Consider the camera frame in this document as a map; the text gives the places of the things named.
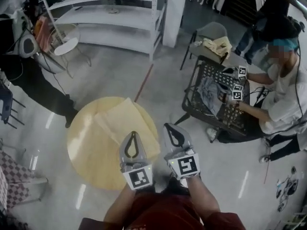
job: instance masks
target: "black pants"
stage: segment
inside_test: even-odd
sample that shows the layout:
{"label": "black pants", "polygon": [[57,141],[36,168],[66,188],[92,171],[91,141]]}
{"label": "black pants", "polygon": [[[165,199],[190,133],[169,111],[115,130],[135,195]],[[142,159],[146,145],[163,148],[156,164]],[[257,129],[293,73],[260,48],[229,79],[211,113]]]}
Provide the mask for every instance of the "black pants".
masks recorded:
{"label": "black pants", "polygon": [[287,145],[277,150],[276,152],[273,152],[270,154],[270,161],[278,160],[292,153],[297,153],[300,151],[299,144],[297,141],[297,135],[294,135],[294,136],[276,135],[273,137],[272,140],[270,140],[269,143],[270,143],[270,146],[273,147],[276,144],[282,143],[287,140],[290,140],[290,142]]}
{"label": "black pants", "polygon": [[[254,107],[261,108],[262,102],[263,100],[259,101]],[[240,143],[267,136],[260,128],[259,119],[251,115],[248,115],[246,118],[244,127],[246,129],[246,136],[234,135],[226,130],[222,130],[217,139],[221,143]]]}
{"label": "black pants", "polygon": [[[154,185],[138,190],[137,194],[139,193],[155,193]],[[190,196],[189,190],[182,186],[180,181],[175,177],[170,178],[166,189],[164,189],[161,194]]]}
{"label": "black pants", "polygon": [[45,79],[40,66],[34,59],[9,56],[5,57],[5,60],[9,62],[10,65],[1,65],[0,67],[1,70],[4,71],[7,79],[10,80],[13,85],[22,88],[31,99],[46,109],[57,115],[65,116],[68,122],[73,120],[78,113],[78,111],[73,108],[73,101],[61,91],[54,88]]}

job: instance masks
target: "gray chair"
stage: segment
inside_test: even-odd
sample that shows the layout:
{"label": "gray chair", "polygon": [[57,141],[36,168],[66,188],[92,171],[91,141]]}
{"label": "gray chair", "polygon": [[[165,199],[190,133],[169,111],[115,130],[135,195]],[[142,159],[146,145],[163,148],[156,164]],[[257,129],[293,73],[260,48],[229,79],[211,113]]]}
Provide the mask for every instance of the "gray chair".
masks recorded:
{"label": "gray chair", "polygon": [[223,57],[220,57],[216,53],[212,52],[211,50],[207,49],[202,45],[197,47],[191,45],[195,41],[202,41],[204,38],[215,40],[223,36],[227,36],[226,28],[217,22],[210,22],[209,24],[205,25],[203,28],[197,29],[192,35],[190,44],[187,48],[180,70],[182,70],[189,52],[190,52],[190,59],[192,55],[195,55],[196,57],[202,55],[211,60],[214,60],[215,62],[222,64],[226,59],[228,53],[226,53]]}

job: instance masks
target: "hand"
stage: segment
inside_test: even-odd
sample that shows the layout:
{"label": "hand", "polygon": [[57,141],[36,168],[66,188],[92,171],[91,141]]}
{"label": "hand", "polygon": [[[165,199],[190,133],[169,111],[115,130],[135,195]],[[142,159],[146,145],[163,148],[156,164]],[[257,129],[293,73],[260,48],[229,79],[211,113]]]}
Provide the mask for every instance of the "hand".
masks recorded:
{"label": "hand", "polygon": [[221,102],[227,103],[227,104],[230,104],[230,105],[236,105],[236,104],[238,103],[238,101],[230,100],[230,95],[229,95],[229,94],[226,94],[226,97],[225,97],[225,99],[223,100],[224,95],[225,95],[225,93],[220,92],[219,100],[220,100]]}

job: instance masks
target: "white floor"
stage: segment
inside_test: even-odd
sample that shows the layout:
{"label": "white floor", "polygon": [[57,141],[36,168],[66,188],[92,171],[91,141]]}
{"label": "white floor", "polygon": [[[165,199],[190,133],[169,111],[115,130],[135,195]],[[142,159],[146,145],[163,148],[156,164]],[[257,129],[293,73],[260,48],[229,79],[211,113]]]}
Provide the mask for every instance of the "white floor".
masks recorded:
{"label": "white floor", "polygon": [[[158,50],[153,70],[138,100],[156,123],[161,157],[164,153],[163,123],[174,122],[184,114],[181,102],[194,60],[187,60],[182,71],[179,68],[189,37],[181,34],[177,48],[161,47]],[[91,57],[92,67],[76,59],[77,63],[71,65],[73,79],[65,72],[57,74],[65,92],[76,101],[77,109],[105,96],[135,98],[151,65],[147,55],[104,46],[83,45],[81,49]],[[230,61],[244,64],[237,56],[231,56]],[[58,88],[53,76],[47,72],[44,74]],[[49,188],[42,202],[18,206],[13,210],[14,215],[27,222],[33,230],[76,230],[84,217],[102,220],[118,192],[93,188],[75,172],[67,154],[64,117],[51,115],[18,87],[12,86],[11,90],[15,98],[26,105],[26,109],[19,109],[19,118],[26,125],[22,127],[13,122],[18,126],[14,130],[1,123],[1,136],[7,144],[19,149],[27,148],[24,163],[31,158],[37,160],[37,163],[32,163],[32,168],[35,166],[38,173],[49,179]],[[237,213],[247,230],[274,229],[279,220],[299,210],[307,188],[306,180],[300,180],[297,192],[289,198],[282,213],[277,212],[276,183],[278,179],[286,179],[294,165],[298,174],[303,175],[307,171],[307,153],[272,162],[264,184],[267,165],[258,162],[259,156],[265,152],[260,140],[230,145],[210,144],[205,134],[206,123],[190,118],[180,126],[193,139],[201,158],[202,179],[217,198],[221,210]],[[155,167],[158,171],[167,170],[162,159]]]}

